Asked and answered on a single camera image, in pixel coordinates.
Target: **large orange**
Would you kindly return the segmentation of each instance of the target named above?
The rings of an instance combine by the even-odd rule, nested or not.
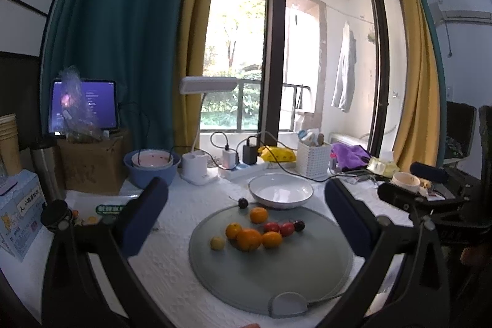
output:
[[[246,228],[236,236],[236,241],[243,252],[250,252],[261,245],[261,234],[253,228]]]
[[[242,229],[243,227],[241,227],[239,223],[231,223],[225,229],[225,236],[227,236],[228,239],[235,239]]]
[[[265,208],[255,207],[249,212],[249,219],[254,224],[264,223],[268,219],[268,212]]]
[[[266,234],[263,234],[261,240],[265,248],[271,249],[280,246],[280,244],[282,243],[282,235],[280,235],[278,232],[270,231]]]

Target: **purple bag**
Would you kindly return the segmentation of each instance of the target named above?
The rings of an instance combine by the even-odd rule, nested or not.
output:
[[[338,168],[342,171],[365,168],[371,158],[371,155],[360,145],[333,144],[331,151],[335,154]]]

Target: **blue box with cartoon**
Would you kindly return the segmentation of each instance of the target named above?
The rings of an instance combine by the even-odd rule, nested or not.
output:
[[[0,246],[22,261],[41,229],[44,195],[38,175],[23,170],[9,179],[17,184],[0,197]]]

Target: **table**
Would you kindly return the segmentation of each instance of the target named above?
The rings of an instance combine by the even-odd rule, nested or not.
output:
[[[307,315],[292,319],[274,320],[250,314],[222,303],[208,293],[196,280],[188,262],[188,241],[194,228],[209,214],[236,204],[236,199],[252,200],[247,190],[251,177],[236,182],[224,179],[204,187],[196,187],[176,177],[169,188],[169,200],[158,219],[160,230],[147,238],[141,252],[129,260],[154,301],[178,328],[235,328],[257,322],[262,328],[314,327],[333,307],[328,302],[314,308]],[[356,199],[363,200],[375,215],[385,214],[395,224],[411,226],[408,214],[377,198],[376,186],[369,181],[357,185],[345,184]],[[314,183],[314,196],[306,207],[333,215],[324,202],[324,185]],[[138,189],[125,183],[122,195],[138,193]],[[67,195],[70,203],[76,193]],[[40,320],[41,291],[46,258],[53,234],[43,228],[31,245],[22,263],[2,252],[0,267],[18,297],[28,310]],[[90,255],[94,272],[102,292],[112,310],[125,315],[112,291],[97,256]],[[394,281],[395,271],[402,257],[395,256],[387,280]],[[355,257],[349,282],[358,273],[363,259]]]

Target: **plastic storage basket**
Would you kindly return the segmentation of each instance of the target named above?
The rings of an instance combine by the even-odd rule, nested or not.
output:
[[[297,145],[297,172],[309,178],[326,177],[330,163],[330,152],[330,145],[307,146],[299,142]]]

